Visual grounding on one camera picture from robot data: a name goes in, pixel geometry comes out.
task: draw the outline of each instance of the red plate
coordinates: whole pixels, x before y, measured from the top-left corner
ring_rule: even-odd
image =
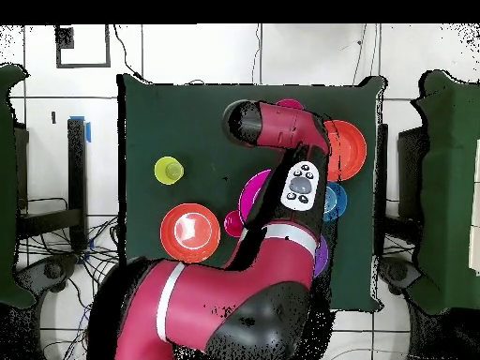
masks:
[[[160,242],[165,251],[178,261],[204,261],[215,252],[219,241],[218,220],[202,205],[177,205],[161,221]]]
[[[345,181],[356,175],[365,163],[367,143],[354,125],[332,120],[323,123],[328,131],[332,155],[328,160],[329,182]]]

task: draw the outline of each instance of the purple plate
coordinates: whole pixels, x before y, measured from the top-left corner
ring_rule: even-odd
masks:
[[[325,238],[320,236],[320,246],[315,251],[315,268],[313,269],[313,277],[316,278],[328,263],[328,246]]]

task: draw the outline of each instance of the blue plate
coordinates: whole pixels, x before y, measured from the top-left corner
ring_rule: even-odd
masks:
[[[347,192],[345,192],[345,189],[336,182],[328,182],[325,191],[323,222],[341,217],[346,208]]]

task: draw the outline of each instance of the control buttons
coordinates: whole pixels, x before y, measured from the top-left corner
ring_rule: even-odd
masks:
[[[311,192],[311,183],[303,176],[296,176],[289,185],[290,190],[296,193],[309,194]]]

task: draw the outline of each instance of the red robot arm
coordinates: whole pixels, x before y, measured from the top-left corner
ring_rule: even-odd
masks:
[[[323,122],[311,112],[239,101],[225,111],[223,129],[241,144],[285,150],[231,259],[222,268],[144,260],[112,270],[90,315],[87,360],[173,360],[172,343],[220,360],[294,354],[323,221]]]

